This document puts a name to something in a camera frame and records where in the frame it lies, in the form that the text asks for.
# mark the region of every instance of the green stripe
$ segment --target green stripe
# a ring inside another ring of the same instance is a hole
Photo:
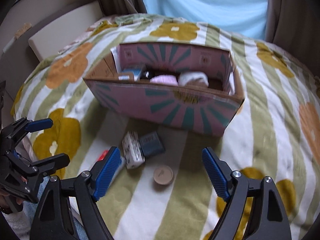
[[[300,203],[306,186],[306,167],[303,160],[303,154],[300,150],[301,130],[300,125],[294,115],[292,102],[282,87],[280,77],[276,69],[261,61],[265,73],[272,87],[276,90],[277,96],[280,99],[281,105],[284,109],[284,124],[289,135],[289,141],[292,147],[293,156],[293,184],[296,191],[296,205],[290,216],[292,221],[298,214]],[[304,104],[304,99],[298,89],[298,84],[295,78],[288,78],[292,90],[296,93],[299,104]]]
[[[107,112],[108,109],[103,108],[95,98],[91,101],[86,115],[80,121],[81,145],[70,164],[66,167],[65,179],[77,176],[82,161],[96,138]]]
[[[220,155],[221,139],[188,133],[179,172],[154,240],[200,239],[212,194],[201,159],[205,147],[212,147]]]
[[[66,90],[67,86],[68,86],[69,82],[67,80],[63,81],[63,83],[53,89],[49,95],[47,95],[47,97],[42,101],[42,103],[40,104],[38,111],[36,113],[35,116],[35,120],[39,120],[39,119],[43,119],[43,118],[47,118],[49,116],[49,110],[52,108],[52,106],[57,103],[62,94],[64,93],[64,91]],[[38,132],[33,132],[30,136],[30,141],[31,143],[34,143]]]
[[[308,83],[309,83],[309,86],[311,87],[309,78],[306,79],[306,76],[305,76],[305,85],[307,87],[308,87]],[[309,96],[309,102],[315,105],[316,102],[314,101],[311,90],[308,90],[308,96]],[[314,157],[312,157],[311,163],[312,163],[312,169],[316,176],[316,187],[315,187],[315,192],[313,194],[310,206],[307,211],[306,220],[300,228],[299,239],[303,238],[303,236],[306,234],[306,232],[309,230],[309,228],[313,224],[313,218],[316,214],[316,210],[320,202],[320,168]]]
[[[90,69],[95,66],[100,60],[102,60],[109,52],[110,49],[119,45],[129,35],[138,34],[144,31],[151,23],[142,22],[139,26],[134,28],[132,31],[121,32],[119,35],[99,54],[99,56],[93,61]]]
[[[35,70],[32,72],[32,74],[28,77],[28,79],[26,80],[26,83],[29,82],[31,79],[33,79],[40,71],[44,70],[45,68],[49,67],[51,65],[51,63],[54,61],[54,59],[59,56],[59,54],[56,55],[52,55],[50,57],[47,57],[46,59],[44,59],[43,61],[41,61],[37,67],[35,68]]]
[[[95,63],[97,63],[97,59],[102,59],[103,57],[106,56],[106,54],[108,52],[110,52],[110,49],[114,46],[116,46],[117,44],[121,43],[123,41],[123,39],[126,37],[126,35],[128,34],[135,34],[137,32],[137,29],[133,30],[133,31],[128,31],[128,32],[124,32],[121,33],[117,36],[117,38],[115,38],[113,41],[111,41],[111,43],[108,44],[108,46],[99,54],[99,56],[94,60],[94,62],[92,63],[92,65],[90,66],[89,70],[95,66]],[[42,102],[41,106],[38,108],[38,111],[36,113],[36,116],[44,116],[45,114],[47,114],[48,116],[48,111],[52,108],[52,106],[59,101],[59,99],[63,96],[63,94],[65,93],[65,90],[67,88],[68,83],[66,83],[67,85],[64,86],[65,81],[63,82],[62,85],[60,85],[58,88],[56,88],[55,90],[53,90],[49,96]],[[84,86],[87,87],[87,85],[82,81],[81,84],[76,88],[75,93],[73,94],[73,96],[71,97],[71,99],[68,100],[68,102],[66,103],[66,108],[68,108],[70,111],[71,109],[75,106],[75,104],[82,98],[85,89]],[[31,135],[30,141],[33,142],[36,138],[36,136],[38,135],[38,132],[35,132]]]
[[[138,136],[142,136],[156,131],[158,127],[159,125],[155,123],[129,119],[124,134],[128,131],[136,131]],[[118,147],[123,153],[122,143]],[[144,165],[133,170],[124,168],[108,189],[107,194],[97,202],[100,214],[112,235],[116,232],[120,219],[130,204],[143,168]]]
[[[277,142],[271,114],[268,109],[267,96],[260,84],[252,76],[251,68],[245,57],[244,41],[232,37],[234,60],[243,72],[250,103],[253,131],[252,166],[272,178],[277,173]]]
[[[206,46],[220,48],[220,29],[218,27],[208,24],[204,44]]]
[[[19,102],[16,104],[15,109],[19,109],[20,104],[21,104],[21,101],[22,101],[22,99],[24,98],[25,93],[26,93],[28,87],[31,85],[33,78],[34,78],[37,74],[39,74],[42,70],[44,70],[46,67],[50,66],[50,64],[53,62],[53,60],[55,59],[56,56],[57,56],[57,55],[48,57],[48,58],[46,58],[45,60],[41,61],[41,62],[37,65],[36,69],[32,72],[32,74],[31,74],[31,75],[28,77],[28,79],[24,82],[24,87],[23,87],[23,89],[22,89],[22,91],[21,91],[21,97],[20,97]]]
[[[43,75],[41,81],[33,88],[32,92],[30,93],[30,95],[28,96],[28,99],[23,107],[22,110],[22,116],[27,116],[29,113],[29,109],[33,103],[33,101],[35,100],[36,96],[39,94],[39,92],[41,91],[41,89],[45,86],[45,80],[48,76],[49,73],[49,69],[45,72],[45,74]]]
[[[85,91],[87,90],[86,83],[82,80],[81,84],[77,86],[76,90],[73,92],[73,96],[68,100],[66,106],[64,107],[64,116],[68,115],[73,107],[79,102],[83,97]]]

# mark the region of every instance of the cardboard box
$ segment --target cardboard box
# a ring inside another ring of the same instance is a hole
[[[227,50],[193,44],[139,42],[120,44],[112,51],[115,58],[110,52],[84,77],[101,105],[111,110],[201,134],[222,136],[244,101],[240,78]],[[168,86],[148,80],[135,82],[133,73],[128,80],[119,80],[123,74],[117,69],[136,64],[175,73],[202,71],[215,89]]]

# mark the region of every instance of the small box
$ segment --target small box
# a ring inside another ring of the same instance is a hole
[[[140,147],[137,132],[129,131],[122,140],[124,158],[127,169],[134,169],[144,163],[144,156]]]
[[[139,138],[143,155],[147,158],[165,151],[157,132]]]
[[[146,64],[139,64],[139,65],[130,66],[130,67],[121,71],[121,74],[123,74],[123,76],[119,76],[119,80],[130,79],[130,76],[125,75],[125,74],[128,72],[132,72],[133,76],[134,76],[134,81],[137,81],[140,79],[142,71],[144,71],[145,69],[146,69]]]
[[[84,77],[104,107],[132,118],[222,136],[244,101],[236,64],[230,51],[176,42],[121,43],[111,49]],[[135,81],[132,71],[203,72],[209,87],[173,86]]]

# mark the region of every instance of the person's hand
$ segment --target person's hand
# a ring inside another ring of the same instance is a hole
[[[4,197],[7,197],[9,196],[10,194],[5,192],[4,190],[0,189],[0,207],[2,208],[8,208],[8,204],[7,202],[5,201]],[[21,198],[17,198],[17,203],[18,205],[21,205],[23,202],[23,199]]]

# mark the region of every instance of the striped blanket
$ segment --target striped blanket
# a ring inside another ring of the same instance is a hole
[[[235,60],[245,101],[222,138],[131,119],[99,105],[82,77],[121,42],[178,41],[228,49]],[[123,169],[97,203],[117,240],[208,239],[225,203],[218,198],[201,163],[212,147],[231,169],[251,178],[271,176],[301,239],[320,212],[320,84],[303,64],[277,46],[225,32],[208,23],[136,14],[104,23],[93,35],[62,54],[42,61],[22,85],[12,114],[50,117],[51,129],[28,135],[39,159],[65,152],[62,178],[89,169],[111,146],[122,150],[129,130],[157,131],[165,154],[135,169]],[[153,183],[154,169],[169,165],[168,187]],[[236,239],[241,239],[252,200],[245,205]]]

